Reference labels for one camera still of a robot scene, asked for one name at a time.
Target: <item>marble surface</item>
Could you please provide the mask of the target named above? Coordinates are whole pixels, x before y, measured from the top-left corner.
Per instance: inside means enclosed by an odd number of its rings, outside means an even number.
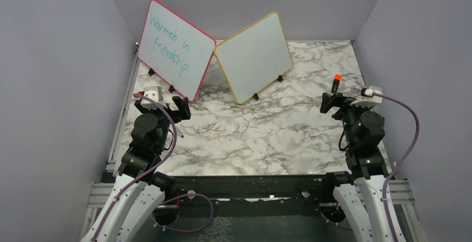
[[[339,91],[359,96],[364,83],[351,42],[290,42],[289,49],[294,65],[284,80],[259,93],[258,101],[251,99],[243,105],[236,103],[213,59],[196,101],[190,104],[191,119],[178,124],[185,137],[178,137],[174,153],[159,171],[169,175],[284,175],[348,170],[344,153],[338,149],[341,122],[331,118],[334,109],[321,114],[319,106],[321,94],[330,91],[336,73],[343,76]],[[155,85],[169,88],[159,76],[150,77],[148,70],[140,64],[134,92]],[[164,94],[172,103],[172,94]],[[139,114],[131,105],[119,153],[114,156],[115,170],[131,142]]]

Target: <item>whiteboard with writing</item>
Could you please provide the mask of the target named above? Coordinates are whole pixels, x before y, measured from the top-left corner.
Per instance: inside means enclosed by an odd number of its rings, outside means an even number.
[[[214,51],[239,104],[251,99],[293,66],[277,12],[230,36]]]
[[[192,102],[216,43],[159,1],[151,0],[137,57]]]

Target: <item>red frame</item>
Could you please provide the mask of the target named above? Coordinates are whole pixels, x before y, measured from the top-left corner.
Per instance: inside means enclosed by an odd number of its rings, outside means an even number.
[[[144,25],[142,27],[142,33],[141,33],[141,39],[139,40],[139,44],[141,44],[141,41],[142,41],[142,35],[144,34],[144,28],[146,27],[146,22],[148,21],[148,16],[149,16],[149,9],[151,8],[151,3],[152,2],[156,2],[158,3],[159,5],[163,6],[165,9],[167,9],[168,11],[172,12],[174,15],[176,15],[177,17],[183,19],[186,23],[190,24],[192,27],[194,27],[195,29],[197,29],[199,32],[203,33],[204,35],[208,36],[210,39],[213,40],[213,42],[215,42],[215,45],[217,45],[217,41],[215,40],[215,38],[213,38],[212,36],[210,36],[209,34],[207,34],[206,32],[202,31],[199,27],[195,26],[193,23],[189,22],[188,20],[186,20],[185,18],[183,18],[181,15],[175,13],[174,11],[172,11],[172,9],[168,8],[167,6],[165,6],[164,4],[162,4],[161,2],[157,1],[157,0],[151,0],[149,2],[149,8],[147,9],[147,14],[146,14],[146,21],[144,22]],[[151,68],[146,62],[144,62],[140,57],[139,57],[139,50],[137,52],[137,57],[138,59],[144,63],[146,66],[148,66],[148,68]],[[196,88],[196,92],[195,92],[195,96],[193,97],[192,100],[189,99],[189,102],[193,102],[195,101],[196,99],[196,96],[198,95],[198,92],[200,90],[200,87],[201,87],[201,84],[203,83],[203,78],[205,78],[205,75],[207,73],[207,70],[208,70],[208,67],[210,66],[210,62],[212,61],[212,58],[213,58],[213,51],[212,51],[212,54],[210,55],[210,59],[208,60],[208,63],[206,64],[206,68],[205,68],[205,71],[203,72],[203,76],[201,77],[201,80],[200,80],[200,84],[198,84],[198,87]],[[159,77],[161,77],[166,83],[168,83],[170,85],[170,83],[165,79],[163,78],[163,76],[161,76],[159,73],[157,73],[156,71],[154,71],[157,75],[159,75]],[[184,96],[177,88],[175,88],[175,91],[177,93],[179,93],[181,96]]]

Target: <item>black cable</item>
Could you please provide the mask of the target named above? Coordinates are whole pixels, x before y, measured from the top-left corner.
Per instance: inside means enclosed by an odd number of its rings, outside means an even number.
[[[341,148],[341,141],[342,141],[342,138],[343,138],[343,137],[344,137],[344,130],[342,130],[342,134],[341,134],[341,137],[340,137],[340,141],[339,141],[339,143],[338,143],[338,147],[339,147],[339,149],[340,149],[341,151],[346,151],[348,145],[345,146],[345,147],[343,147],[343,148]]]
[[[169,133],[172,134],[172,139],[170,140],[169,147],[165,147],[164,150],[169,150],[169,148],[172,146],[172,141],[174,140],[174,133],[170,129],[169,129]]]

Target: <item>yellow frame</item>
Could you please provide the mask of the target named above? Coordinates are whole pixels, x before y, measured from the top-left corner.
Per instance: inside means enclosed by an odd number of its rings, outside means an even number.
[[[240,102],[240,101],[238,100],[238,97],[237,97],[236,94],[234,93],[233,87],[231,86],[231,83],[230,83],[229,80],[228,80],[228,76],[226,76],[226,72],[224,71],[223,66],[221,65],[220,59],[218,58],[217,47],[220,46],[221,44],[223,44],[224,42],[230,40],[230,39],[233,38],[234,36],[236,36],[236,35],[238,35],[238,34],[244,32],[245,30],[251,28],[253,25],[255,25],[256,23],[258,23],[258,22],[260,22],[260,21],[262,21],[262,20],[264,20],[265,18],[269,17],[269,16],[272,15],[272,14],[276,14],[277,17],[279,18],[279,23],[280,23],[281,28],[282,28],[283,38],[285,39],[285,44],[287,45],[288,55],[290,56],[290,60],[292,61],[291,67],[288,68],[288,70],[284,71],[281,75],[287,73],[287,71],[289,71],[289,70],[293,67],[293,59],[292,59],[292,55],[290,54],[290,49],[288,48],[287,36],[285,35],[285,30],[284,30],[284,28],[283,28],[282,21],[281,21],[281,19],[280,19],[280,15],[279,15],[279,13],[277,13],[277,12],[275,12],[275,11],[274,11],[274,12],[271,12],[271,13],[269,13],[269,14],[267,14],[267,15],[264,16],[263,18],[257,20],[256,22],[252,23],[251,25],[249,25],[248,27],[246,27],[246,28],[240,30],[239,32],[237,32],[237,33],[231,35],[230,37],[226,38],[223,42],[218,43],[218,44],[215,46],[215,48],[213,49],[213,54],[214,54],[215,57],[217,58],[218,64],[219,64],[220,68],[222,69],[223,74],[224,74],[224,77],[226,78],[226,81],[227,81],[228,84],[229,84],[229,88],[231,89],[231,91],[232,91],[232,93],[233,93],[233,96],[234,96],[234,98],[236,99],[236,102],[237,102],[238,104],[244,104],[244,103],[246,103],[248,100],[250,100],[252,97],[250,97],[250,98],[248,98],[248,99],[246,99],[246,100],[244,100],[244,101],[242,101],[242,102]],[[261,89],[257,90],[256,93],[261,92],[262,90],[264,90],[265,88],[267,88],[267,86],[269,86],[271,83],[275,82],[276,80],[277,80],[277,78],[275,78],[272,82],[268,83],[266,86],[264,86],[264,87],[262,87]]]

